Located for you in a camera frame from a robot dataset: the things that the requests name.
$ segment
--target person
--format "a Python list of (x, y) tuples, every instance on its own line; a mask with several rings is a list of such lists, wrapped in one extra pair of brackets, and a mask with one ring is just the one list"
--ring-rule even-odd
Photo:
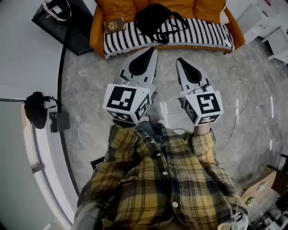
[(241, 229), (237, 213), (247, 228), (245, 205), (217, 166), (208, 124), (179, 135), (147, 115), (137, 127), (114, 123), (72, 229)]

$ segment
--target white cable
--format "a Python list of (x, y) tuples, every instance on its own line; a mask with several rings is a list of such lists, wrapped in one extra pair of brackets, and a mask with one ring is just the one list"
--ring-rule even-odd
[[(239, 76), (239, 74), (240, 74), (240, 71), (242, 71), (243, 73), (244, 73), (244, 71), (239, 68), (239, 64), (238, 64), (237, 59), (236, 59), (236, 57), (234, 56), (234, 54), (232, 54), (232, 55), (233, 55), (233, 57), (234, 57), (234, 59), (235, 59), (235, 62), (236, 62), (236, 64), (237, 64), (237, 67), (232, 68), (232, 69), (230, 70), (230, 74), (231, 74), (231, 77), (237, 78), (237, 77)], [(230, 135), (228, 138), (225, 138), (225, 137), (222, 136), (222, 134), (221, 134), (216, 128), (212, 128), (212, 130), (215, 130), (215, 131), (217, 131), (217, 132), (219, 133), (220, 137), (221, 137), (224, 141), (227, 141), (227, 143), (224, 145), (224, 147), (223, 147), (222, 149), (217, 149), (217, 148), (214, 147), (214, 150), (215, 150), (215, 151), (223, 151), (223, 150), (226, 148), (226, 146), (228, 145), (228, 143), (232, 140), (232, 136), (233, 136), (234, 131), (235, 131), (235, 129), (236, 129), (236, 120), (237, 120), (237, 117), (240, 116), (240, 115), (241, 115), (242, 113), (244, 113), (244, 112), (247, 112), (247, 114), (249, 115), (248, 110), (247, 110), (247, 107), (248, 107), (249, 96), (250, 96), (250, 84), (249, 84), (248, 81), (245, 79), (245, 76), (244, 76), (243, 80), (242, 80), (242, 79), (239, 79), (239, 80), (235, 80), (235, 81), (234, 81), (234, 87), (235, 87), (236, 89), (240, 89), (243, 84), (247, 84), (248, 87), (249, 87), (248, 96), (247, 96), (247, 101), (246, 101), (246, 105), (245, 105), (245, 106), (237, 106), (237, 107), (234, 109), (235, 120), (234, 120), (234, 125), (233, 125), (233, 129), (232, 129), (231, 135)], [(242, 142), (242, 144), (241, 144), (241, 146), (240, 146), (239, 152), (238, 152), (238, 153), (235, 155), (235, 157), (234, 157), (234, 163), (236, 162), (238, 155), (239, 155), (240, 152), (242, 151), (242, 147), (243, 147), (243, 145), (244, 145), (244, 142), (245, 142), (245, 140), (246, 140), (246, 137), (249, 136), (249, 134), (250, 134), (251, 125), (252, 125), (252, 120), (255, 119), (256, 117), (257, 117), (257, 113), (254, 113), (252, 117), (250, 116), (249, 130), (248, 130), (248, 132), (247, 132), (247, 131), (244, 129), (245, 137), (244, 137), (244, 140), (243, 140), (243, 142)]]

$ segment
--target orange sofa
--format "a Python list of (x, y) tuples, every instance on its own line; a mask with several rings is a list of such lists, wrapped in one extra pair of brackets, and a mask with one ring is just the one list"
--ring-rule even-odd
[[(184, 18), (198, 18), (202, 20), (212, 20), (214, 22), (215, 15), (219, 14), (223, 8), (225, 0), (97, 0), (91, 33), (90, 46), (95, 52), (104, 58), (104, 25), (103, 22), (114, 18), (124, 17), (125, 22), (134, 21), (136, 12), (144, 9), (149, 4), (160, 3), (171, 11), (179, 12)], [(225, 14), (229, 19), (226, 24), (231, 33), (235, 49), (238, 49), (245, 43), (243, 34), (233, 18), (231, 12), (226, 8)], [(204, 49), (223, 51), (230, 53), (231, 51), (222, 48), (212, 47), (195, 47), (195, 46), (156, 46), (158, 49)]]

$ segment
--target black object on wall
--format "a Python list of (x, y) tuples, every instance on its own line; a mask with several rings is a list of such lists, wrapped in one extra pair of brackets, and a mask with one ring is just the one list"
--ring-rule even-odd
[(57, 21), (44, 10), (43, 5), (39, 7), (32, 21), (62, 44), (68, 26), (72, 26), (67, 48), (76, 55), (90, 52), (93, 50), (89, 45), (93, 17), (82, 0), (68, 0), (68, 2), (72, 16), (67, 21)]

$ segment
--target brown booklet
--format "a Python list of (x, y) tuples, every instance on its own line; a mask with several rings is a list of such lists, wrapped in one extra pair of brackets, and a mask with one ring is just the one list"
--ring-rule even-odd
[(110, 21), (104, 22), (104, 28), (106, 34), (112, 34), (117, 31), (125, 30), (124, 18), (116, 18)]

